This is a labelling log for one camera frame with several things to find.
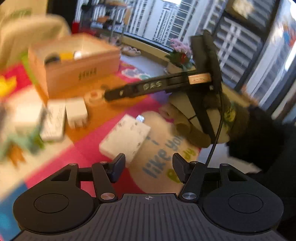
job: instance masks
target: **yellow object in box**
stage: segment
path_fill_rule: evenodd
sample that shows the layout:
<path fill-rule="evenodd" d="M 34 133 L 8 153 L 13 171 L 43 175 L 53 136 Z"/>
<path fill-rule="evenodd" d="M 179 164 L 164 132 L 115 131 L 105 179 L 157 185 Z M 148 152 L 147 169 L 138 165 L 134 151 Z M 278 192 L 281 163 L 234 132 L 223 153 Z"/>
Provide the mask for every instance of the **yellow object in box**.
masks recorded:
<path fill-rule="evenodd" d="M 73 52 L 63 52 L 59 54 L 61 60 L 72 60 L 74 58 Z"/>

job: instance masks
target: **cardboard box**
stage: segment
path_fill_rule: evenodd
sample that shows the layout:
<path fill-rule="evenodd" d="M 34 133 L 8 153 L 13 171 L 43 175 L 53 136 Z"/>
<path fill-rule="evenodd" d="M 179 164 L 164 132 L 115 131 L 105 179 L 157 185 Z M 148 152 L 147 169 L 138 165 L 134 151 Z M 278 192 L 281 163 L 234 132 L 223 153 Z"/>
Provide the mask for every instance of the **cardboard box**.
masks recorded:
<path fill-rule="evenodd" d="M 81 59 L 44 64 L 48 57 L 75 51 L 81 51 Z M 75 85 L 116 73 L 120 49 L 89 34 L 74 34 L 32 45 L 28 59 L 39 85 L 51 98 Z"/>

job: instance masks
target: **black cable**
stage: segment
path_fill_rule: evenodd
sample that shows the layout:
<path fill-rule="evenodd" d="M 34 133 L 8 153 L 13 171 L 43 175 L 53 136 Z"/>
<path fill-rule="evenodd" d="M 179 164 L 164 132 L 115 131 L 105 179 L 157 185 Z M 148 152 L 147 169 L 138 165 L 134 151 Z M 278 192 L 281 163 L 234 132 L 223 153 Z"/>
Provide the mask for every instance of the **black cable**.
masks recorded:
<path fill-rule="evenodd" d="M 210 153 L 209 153 L 209 155 L 207 157 L 207 161 L 205 162 L 206 167 L 210 163 L 210 160 L 211 160 L 212 155 L 214 153 L 215 147 L 216 147 L 216 145 L 218 143 L 218 139 L 219 139 L 219 136 L 220 136 L 220 133 L 221 133 L 222 125 L 223 125 L 224 106 L 223 106 L 223 100 L 222 100 L 222 93 L 221 92 L 219 92 L 219 96 L 220 96 L 220 103 L 221 103 L 221 119 L 220 119 L 220 123 L 219 123 L 219 127 L 218 127 L 218 130 L 217 130 L 215 141 L 214 141 L 213 146 L 212 146 L 212 148 L 210 150 Z"/>

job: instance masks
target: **flower pot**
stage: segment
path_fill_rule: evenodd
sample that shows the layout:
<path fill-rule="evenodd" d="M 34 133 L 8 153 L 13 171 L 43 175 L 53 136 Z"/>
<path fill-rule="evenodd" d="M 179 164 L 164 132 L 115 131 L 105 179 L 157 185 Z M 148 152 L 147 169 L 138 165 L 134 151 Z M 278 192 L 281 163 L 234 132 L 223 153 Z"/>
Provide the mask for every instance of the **flower pot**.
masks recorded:
<path fill-rule="evenodd" d="M 166 71 L 170 74 L 174 73 L 180 73 L 183 72 L 183 70 L 176 65 L 172 64 L 171 62 L 168 63 L 168 66 L 166 67 Z"/>

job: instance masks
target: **white object in box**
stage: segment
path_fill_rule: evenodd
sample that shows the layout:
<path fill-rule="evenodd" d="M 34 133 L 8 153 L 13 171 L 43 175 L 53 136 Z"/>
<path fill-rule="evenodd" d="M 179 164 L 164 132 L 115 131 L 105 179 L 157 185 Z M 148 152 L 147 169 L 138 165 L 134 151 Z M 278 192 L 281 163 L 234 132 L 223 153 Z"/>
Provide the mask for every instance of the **white object in box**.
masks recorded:
<path fill-rule="evenodd" d="M 151 127 L 137 121 L 130 115 L 125 115 L 99 145 L 100 152 L 110 159 L 119 153 L 126 156 L 126 167 L 140 149 L 148 136 Z"/>
<path fill-rule="evenodd" d="M 43 141 L 59 141 L 64 137 L 66 100 L 49 100 L 40 137 Z"/>
<path fill-rule="evenodd" d="M 83 98 L 67 99 L 66 113 L 71 129 L 83 127 L 87 124 L 88 114 Z"/>
<path fill-rule="evenodd" d="M 29 134 L 41 123 L 44 113 L 42 102 L 20 104 L 17 106 L 12 123 L 19 134 Z"/>

